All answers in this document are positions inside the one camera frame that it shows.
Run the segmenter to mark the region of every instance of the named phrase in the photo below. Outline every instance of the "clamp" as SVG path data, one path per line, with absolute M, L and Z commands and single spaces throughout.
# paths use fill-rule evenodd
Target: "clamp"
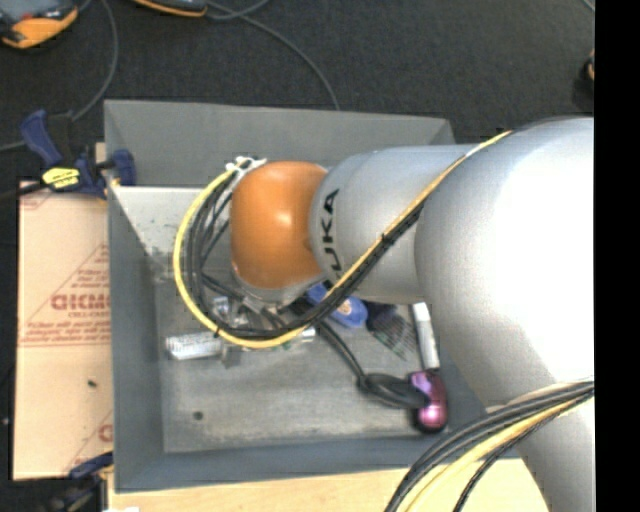
M 87 153 L 74 157 L 69 146 L 70 123 L 67 114 L 48 119 L 46 111 L 37 110 L 20 124 L 27 147 L 43 160 L 43 186 L 54 192 L 78 192 L 106 199 L 107 183 L 101 171 L 112 168 L 117 170 L 121 185 L 135 185 L 136 168 L 126 149 L 114 151 L 111 158 L 99 163 Z

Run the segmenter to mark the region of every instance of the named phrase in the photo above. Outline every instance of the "gray box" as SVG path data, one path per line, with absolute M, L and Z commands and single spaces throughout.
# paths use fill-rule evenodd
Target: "gray box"
M 446 435 L 419 434 L 405 411 L 361 395 L 322 339 L 245 352 L 228 369 L 163 350 L 166 336 L 202 330 L 177 294 L 170 254 L 187 206 L 226 161 L 249 153 L 331 167 L 376 148 L 450 144 L 446 121 L 130 101 L 107 102 L 105 118 L 107 152 L 128 148 L 139 171 L 139 186 L 109 194 L 118 491 L 407 467 Z M 221 272 L 227 251 L 222 240 Z M 367 371 L 419 368 L 414 352 L 405 360 L 364 329 L 337 330 Z M 441 361 L 451 429 L 483 408 L 446 353 Z

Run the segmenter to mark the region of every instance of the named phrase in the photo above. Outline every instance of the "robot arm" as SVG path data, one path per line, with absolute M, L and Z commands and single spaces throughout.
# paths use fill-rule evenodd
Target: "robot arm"
M 593 134 L 591 118 L 553 120 L 474 149 L 386 149 L 329 172 L 259 167 L 233 193 L 237 281 L 265 304 L 319 280 L 340 284 L 431 187 L 417 222 L 353 293 L 426 302 L 440 343 L 487 407 L 593 378 Z M 594 429 L 591 401 L 521 447 L 554 512 L 595 507 Z

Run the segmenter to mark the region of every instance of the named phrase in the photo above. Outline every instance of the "black carpet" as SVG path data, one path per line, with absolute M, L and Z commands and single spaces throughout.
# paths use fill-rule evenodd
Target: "black carpet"
M 18 124 L 34 110 L 77 112 L 100 90 L 115 49 L 102 1 L 93 0 L 42 49 L 0 47 L 0 147 L 20 140 Z M 336 108 L 311 66 L 254 25 L 105 1 L 119 44 L 107 98 Z M 443 117 L 458 142 L 551 116 L 594 113 L 593 91 L 580 78 L 595 26 L 583 0 L 273 0 L 251 16 L 305 52 L 342 110 Z M 72 143 L 92 146 L 102 130 L 98 104 L 74 124 Z M 189 130 L 184 126 L 187 137 Z M 39 169 L 39 158 L 25 149 L 0 152 L 0 192 Z M 16 222 L 15 206 L 0 206 L 0 420 L 7 419 L 0 423 L 1 512 L 34 510 L 67 485 L 9 482 Z

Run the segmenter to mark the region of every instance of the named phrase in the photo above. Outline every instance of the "cardboard sheet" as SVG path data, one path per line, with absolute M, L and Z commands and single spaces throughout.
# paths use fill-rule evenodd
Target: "cardboard sheet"
M 108 256 L 104 201 L 22 199 L 16 480 L 63 476 L 112 448 Z

